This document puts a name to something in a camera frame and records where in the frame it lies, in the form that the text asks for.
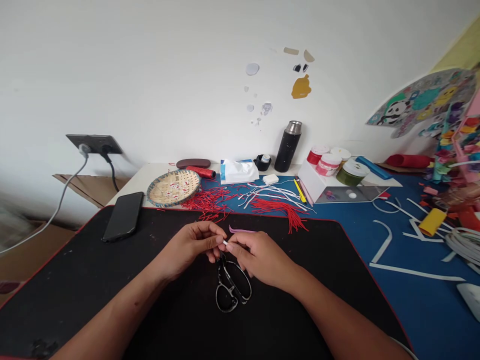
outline black desk mat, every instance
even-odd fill
[[[195,211],[143,208],[137,232],[101,241],[113,207],[90,222],[0,310],[0,355],[28,358],[35,341],[59,347],[133,279]],[[288,219],[231,214],[218,223],[268,233],[298,264],[407,347],[389,304],[339,223],[309,219],[288,235]],[[332,356],[305,309],[290,295],[251,281],[252,297],[231,313],[217,309],[217,266],[199,256],[167,286],[132,339],[125,359],[170,359],[206,354],[209,359]]]

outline blue table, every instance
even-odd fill
[[[292,179],[291,176],[279,178],[280,183]],[[403,209],[416,218],[423,219],[425,213],[407,201],[407,198],[410,198],[418,203],[422,199],[420,195],[423,193],[423,187],[419,185],[422,179],[408,175],[396,175],[395,179],[403,187],[390,188],[388,190],[392,195],[390,199],[398,198]],[[255,184],[264,185],[260,180]],[[204,189],[216,186],[218,184],[215,182],[202,181]],[[280,184],[278,187],[297,192],[292,181]],[[237,189],[233,188],[231,191],[233,194]],[[238,189],[242,194],[248,191],[246,188]],[[247,209],[238,206],[244,198],[229,200],[227,205],[237,213],[251,214],[251,206]],[[375,203],[385,210],[393,210],[390,205],[381,203],[381,200]],[[458,276],[468,283],[480,286],[480,276],[470,269],[461,257],[455,256],[450,262],[442,262],[441,259],[451,252],[446,244],[424,242],[404,236],[403,232],[414,234],[414,230],[410,225],[410,218],[402,212],[394,214],[380,212],[369,202],[315,204],[314,210],[317,214],[310,212],[308,215],[300,216],[335,220],[343,226],[358,254],[390,302],[420,360],[478,358],[477,341],[480,339],[480,323],[474,318],[457,291],[458,282],[368,266],[388,235],[387,229],[373,220],[385,223],[393,234],[393,239],[378,264],[435,275]],[[283,215],[280,212],[268,214]]]

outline black bottle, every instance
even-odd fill
[[[281,137],[280,148],[275,160],[275,170],[279,173],[288,171],[302,135],[302,123],[290,121]]]

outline smartphone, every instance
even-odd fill
[[[116,200],[102,241],[113,243],[133,234],[137,227],[137,219],[143,199],[144,193],[140,191],[120,196]]]

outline yellow pencil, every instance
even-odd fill
[[[293,181],[295,182],[295,185],[296,185],[296,188],[298,189],[298,193],[300,195],[300,200],[302,203],[306,204],[307,203],[307,199],[305,198],[305,195],[304,193],[302,192],[302,190],[300,189],[300,186],[297,182],[297,180],[293,179]]]

